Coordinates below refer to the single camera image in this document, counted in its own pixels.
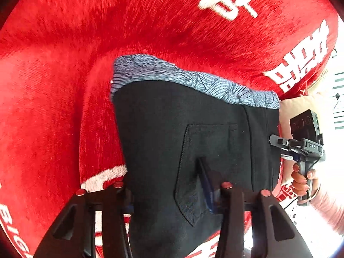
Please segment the pink sleeved right forearm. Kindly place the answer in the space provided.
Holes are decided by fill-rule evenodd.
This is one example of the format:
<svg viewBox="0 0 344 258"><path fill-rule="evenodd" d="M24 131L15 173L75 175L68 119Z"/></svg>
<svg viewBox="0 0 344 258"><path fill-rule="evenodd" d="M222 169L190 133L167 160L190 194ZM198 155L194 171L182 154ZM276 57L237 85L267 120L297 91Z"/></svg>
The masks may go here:
<svg viewBox="0 0 344 258"><path fill-rule="evenodd" d="M343 205L339 205L334 198L321 189L310 201L311 205L321 214L332 229L343 236Z"/></svg>

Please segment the person's right hand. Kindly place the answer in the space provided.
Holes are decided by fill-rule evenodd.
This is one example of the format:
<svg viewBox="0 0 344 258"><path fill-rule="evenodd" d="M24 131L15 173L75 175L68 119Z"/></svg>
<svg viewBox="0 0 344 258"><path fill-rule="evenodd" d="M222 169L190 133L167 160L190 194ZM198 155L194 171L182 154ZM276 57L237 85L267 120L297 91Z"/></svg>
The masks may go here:
<svg viewBox="0 0 344 258"><path fill-rule="evenodd" d="M300 167L297 163L293 164L292 176L292 188L293 192L298 196L306 196L308 192L311 193L311 196L314 196L320 188L319 177L315 169L308 171L307 176L305 177L300 173Z"/></svg>

